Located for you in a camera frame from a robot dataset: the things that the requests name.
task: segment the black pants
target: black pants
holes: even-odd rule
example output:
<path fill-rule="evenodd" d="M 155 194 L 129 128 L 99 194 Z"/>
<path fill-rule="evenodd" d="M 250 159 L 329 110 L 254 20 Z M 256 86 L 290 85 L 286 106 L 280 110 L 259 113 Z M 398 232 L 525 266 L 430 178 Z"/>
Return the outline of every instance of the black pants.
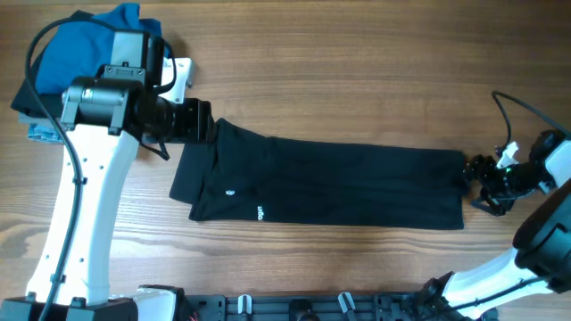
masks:
<path fill-rule="evenodd" d="M 190 219 L 463 228 L 457 151 L 264 137 L 219 119 L 213 144 L 187 144 L 170 197 Z"/>

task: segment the folded fabric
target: folded fabric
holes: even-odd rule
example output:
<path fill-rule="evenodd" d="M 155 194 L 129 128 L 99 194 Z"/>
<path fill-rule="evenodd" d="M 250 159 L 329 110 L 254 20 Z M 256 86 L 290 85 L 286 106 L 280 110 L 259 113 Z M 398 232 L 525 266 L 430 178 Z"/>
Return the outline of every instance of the folded fabric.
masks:
<path fill-rule="evenodd" d="M 190 218 L 351 226 L 463 228 L 458 151 L 264 137 L 217 122 L 213 144 L 187 144 L 170 197 Z"/>
<path fill-rule="evenodd" d="M 118 29 L 141 29 L 161 35 L 161 23 L 139 20 L 139 4 L 120 4 L 94 19 Z M 90 22 L 72 22 L 59 27 L 44 52 L 36 78 L 40 94 L 61 94 L 77 76 L 94 76 L 111 61 L 113 32 Z"/>

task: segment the wood grain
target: wood grain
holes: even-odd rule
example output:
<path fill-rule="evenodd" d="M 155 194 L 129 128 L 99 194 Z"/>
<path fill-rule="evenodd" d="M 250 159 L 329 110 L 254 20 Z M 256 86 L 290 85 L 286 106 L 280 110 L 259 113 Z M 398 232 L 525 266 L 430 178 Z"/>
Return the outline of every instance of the wood grain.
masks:
<path fill-rule="evenodd" d="M 29 41 L 90 1 L 0 5 L 0 298 L 22 295 L 54 206 L 62 148 L 31 143 L 9 104 Z M 563 2 L 144 1 L 177 55 L 197 63 L 188 95 L 264 135 L 490 154 L 506 129 L 489 93 L 504 90 L 571 126 L 571 5 Z M 507 103 L 524 159 L 549 128 Z M 169 199 L 182 146 L 140 152 L 112 242 L 113 292 L 173 284 L 189 293 L 413 291 L 505 251 L 544 200 L 504 218 L 465 201 L 466 229 L 297 226 L 187 219 Z M 502 320 L 567 320 L 569 294 L 501 307 Z"/>

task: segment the white logo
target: white logo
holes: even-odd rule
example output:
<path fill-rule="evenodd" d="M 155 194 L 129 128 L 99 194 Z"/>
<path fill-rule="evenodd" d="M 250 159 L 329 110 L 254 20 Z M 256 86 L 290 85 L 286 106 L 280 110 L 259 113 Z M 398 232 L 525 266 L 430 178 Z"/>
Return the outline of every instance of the white logo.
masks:
<path fill-rule="evenodd" d="M 258 220 L 264 220 L 264 210 L 258 206 Z"/>

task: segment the white plastic part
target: white plastic part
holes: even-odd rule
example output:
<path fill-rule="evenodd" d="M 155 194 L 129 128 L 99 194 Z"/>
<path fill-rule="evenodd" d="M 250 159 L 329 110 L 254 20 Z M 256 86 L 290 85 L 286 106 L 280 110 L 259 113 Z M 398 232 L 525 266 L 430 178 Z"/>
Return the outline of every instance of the white plastic part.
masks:
<path fill-rule="evenodd" d="M 185 100 L 185 89 L 193 84 L 194 65 L 190 58 L 175 58 L 177 68 L 177 79 L 175 86 L 168 92 L 159 96 L 174 102 L 182 103 Z M 161 85 L 167 85 L 172 81 L 172 60 L 164 58 L 162 62 L 162 79 Z"/>
<path fill-rule="evenodd" d="M 545 168 L 561 187 L 571 178 L 571 141 L 566 140 L 545 160 Z"/>
<path fill-rule="evenodd" d="M 131 298 L 137 305 L 138 321 L 174 320 L 177 295 L 171 291 L 140 288 L 135 293 L 112 295 L 109 299 Z"/>
<path fill-rule="evenodd" d="M 516 255 L 517 250 L 511 248 L 499 257 L 475 269 L 454 274 L 444 287 L 443 297 L 451 307 L 454 307 L 487 298 L 522 281 L 537 277 L 532 271 L 516 266 Z M 547 288 L 547 282 L 529 284 L 477 307 L 461 309 L 459 313 L 464 317 L 471 317 L 476 320 L 489 309 L 536 293 L 551 293 L 551 290 Z"/>
<path fill-rule="evenodd" d="M 509 145 L 506 146 L 506 149 L 501 154 L 501 158 L 500 160 L 498 160 L 496 168 L 503 169 L 509 165 L 518 164 L 517 160 L 514 159 L 514 155 L 516 154 L 518 149 L 519 147 L 517 146 L 516 142 L 509 143 Z"/>
<path fill-rule="evenodd" d="M 131 163 L 137 156 L 138 141 L 126 131 L 109 136 L 107 127 L 77 125 L 67 133 L 79 156 L 87 183 L 83 185 L 79 217 L 70 252 L 54 303 L 69 305 L 73 297 L 87 305 L 101 304 L 109 297 L 109 252 L 121 189 Z M 75 185 L 70 155 L 63 148 L 63 170 L 55 201 L 52 223 L 36 271 L 26 293 L 35 292 L 45 302 L 62 251 L 70 221 Z"/>

